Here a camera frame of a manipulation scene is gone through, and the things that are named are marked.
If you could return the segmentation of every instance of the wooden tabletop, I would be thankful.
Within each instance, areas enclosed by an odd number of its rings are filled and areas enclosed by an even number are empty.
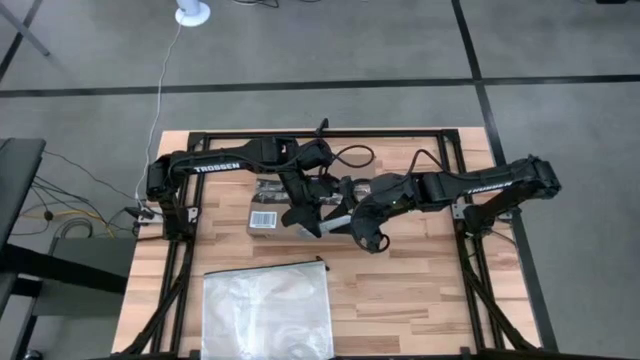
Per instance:
[[[459,131],[468,171],[493,166],[484,129]],[[188,134],[164,132],[158,154],[186,149]],[[245,142],[215,140],[211,148]],[[406,172],[419,148],[439,156],[434,138],[329,138],[327,142],[334,152],[352,144],[370,146],[376,153],[376,174]],[[438,170],[426,156],[415,168]],[[391,219],[382,227],[392,238],[391,246],[375,255],[360,250],[351,241],[254,241],[246,227],[255,179],[246,171],[206,175],[181,355],[200,349],[204,273],[311,261],[316,256],[331,268],[327,274],[336,354],[459,354],[461,346],[474,349],[449,209],[412,212]],[[475,200],[486,201],[491,196],[482,194]],[[494,230],[512,237],[507,225],[497,225]],[[159,234],[160,226],[152,226],[142,229],[140,237]],[[528,341],[539,345],[514,245],[495,235],[485,237],[484,245],[498,305]],[[129,345],[156,309],[167,247],[163,240],[138,243],[113,351]],[[491,344],[486,311],[478,302],[485,339]],[[163,350],[168,349],[172,319],[170,313]]]

